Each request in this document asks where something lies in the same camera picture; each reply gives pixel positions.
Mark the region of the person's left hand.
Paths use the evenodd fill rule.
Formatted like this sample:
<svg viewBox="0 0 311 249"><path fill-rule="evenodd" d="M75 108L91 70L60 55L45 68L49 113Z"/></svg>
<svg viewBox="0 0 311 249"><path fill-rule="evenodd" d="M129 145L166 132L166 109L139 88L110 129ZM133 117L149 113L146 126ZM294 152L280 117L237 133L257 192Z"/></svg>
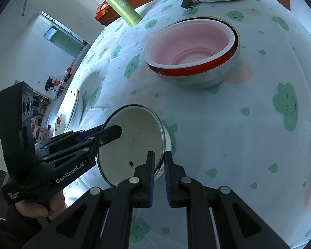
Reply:
<svg viewBox="0 0 311 249"><path fill-rule="evenodd" d="M53 195L45 205L27 201L20 201L15 204L18 212L25 217L46 218L54 220L61 215L67 208L63 191Z"/></svg>

